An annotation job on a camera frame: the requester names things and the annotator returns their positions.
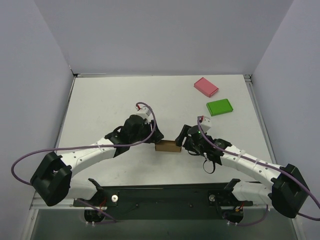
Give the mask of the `brown cardboard paper box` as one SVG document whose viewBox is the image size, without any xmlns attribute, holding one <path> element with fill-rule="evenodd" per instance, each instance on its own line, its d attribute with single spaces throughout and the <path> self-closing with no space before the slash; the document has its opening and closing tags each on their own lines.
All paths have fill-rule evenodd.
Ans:
<svg viewBox="0 0 320 240">
<path fill-rule="evenodd" d="M 161 140 L 154 146 L 157 152 L 180 153 L 182 151 L 182 147 L 177 146 L 174 140 Z"/>
</svg>

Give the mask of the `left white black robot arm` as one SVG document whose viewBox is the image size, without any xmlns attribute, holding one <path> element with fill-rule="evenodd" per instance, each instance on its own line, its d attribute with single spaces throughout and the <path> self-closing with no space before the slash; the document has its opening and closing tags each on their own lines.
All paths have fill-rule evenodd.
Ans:
<svg viewBox="0 0 320 240">
<path fill-rule="evenodd" d="M 163 138 L 154 120 L 133 114 L 123 126 L 118 126 L 87 149 L 61 155 L 55 152 L 46 154 L 30 183 L 49 207 L 65 198 L 86 200 L 96 206 L 103 199 L 102 187 L 93 178 L 73 180 L 73 177 L 92 165 L 125 153 L 131 144 L 156 144 Z"/>
</svg>

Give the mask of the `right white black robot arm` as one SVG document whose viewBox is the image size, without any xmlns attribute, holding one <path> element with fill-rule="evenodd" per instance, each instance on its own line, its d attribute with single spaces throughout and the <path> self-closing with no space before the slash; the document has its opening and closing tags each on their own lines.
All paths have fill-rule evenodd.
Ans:
<svg viewBox="0 0 320 240">
<path fill-rule="evenodd" d="M 214 165 L 229 167 L 253 178 L 254 182 L 238 179 L 230 182 L 229 190 L 238 202 L 273 206 L 283 216 L 293 219 L 308 197 L 308 186 L 294 165 L 262 161 L 226 140 L 202 135 L 196 125 L 184 125 L 175 144 Z"/>
</svg>

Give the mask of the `green paper box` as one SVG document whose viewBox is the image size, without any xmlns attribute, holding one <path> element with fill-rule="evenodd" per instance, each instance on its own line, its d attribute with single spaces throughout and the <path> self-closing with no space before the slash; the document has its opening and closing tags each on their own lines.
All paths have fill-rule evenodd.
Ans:
<svg viewBox="0 0 320 240">
<path fill-rule="evenodd" d="M 208 102 L 206 107 L 211 117 L 230 113 L 234 110 L 227 98 Z"/>
</svg>

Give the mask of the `pink paper box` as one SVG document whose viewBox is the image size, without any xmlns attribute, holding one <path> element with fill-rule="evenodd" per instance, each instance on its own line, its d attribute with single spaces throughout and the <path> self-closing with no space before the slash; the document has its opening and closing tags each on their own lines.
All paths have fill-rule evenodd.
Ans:
<svg viewBox="0 0 320 240">
<path fill-rule="evenodd" d="M 205 77 L 201 77 L 193 86 L 208 98 L 211 98 L 219 91 L 219 88 L 208 81 Z"/>
</svg>

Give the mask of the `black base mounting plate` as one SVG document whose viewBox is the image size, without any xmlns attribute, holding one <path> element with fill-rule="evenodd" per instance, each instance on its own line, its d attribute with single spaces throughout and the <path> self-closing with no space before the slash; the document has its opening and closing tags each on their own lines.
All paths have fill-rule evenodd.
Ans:
<svg viewBox="0 0 320 240">
<path fill-rule="evenodd" d="M 123 220 L 221 220 L 237 207 L 251 207 L 252 201 L 237 200 L 232 194 L 236 182 L 169 185 L 102 186 L 89 200 L 75 200 Z"/>
</svg>

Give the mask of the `aluminium table frame rail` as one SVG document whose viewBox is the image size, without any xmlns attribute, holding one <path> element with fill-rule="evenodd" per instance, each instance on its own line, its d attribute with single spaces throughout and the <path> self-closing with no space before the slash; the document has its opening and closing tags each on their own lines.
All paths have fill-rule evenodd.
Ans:
<svg viewBox="0 0 320 240">
<path fill-rule="evenodd" d="M 78 77 L 73 85 L 57 148 L 57 155 L 88 149 L 146 106 L 164 135 L 175 141 L 184 125 L 197 126 L 202 135 L 222 139 L 264 162 L 276 163 L 242 75 L 203 76 L 219 88 L 207 97 L 194 87 L 202 76 Z M 233 111 L 211 116 L 206 104 L 228 99 Z M 198 116 L 210 118 L 203 132 Z M 181 152 L 155 151 L 155 143 L 136 142 L 117 157 L 102 160 L 76 174 L 74 181 L 94 179 L 100 187 L 228 183 L 232 179 L 253 183 L 242 172 L 213 164 L 183 147 Z"/>
</svg>

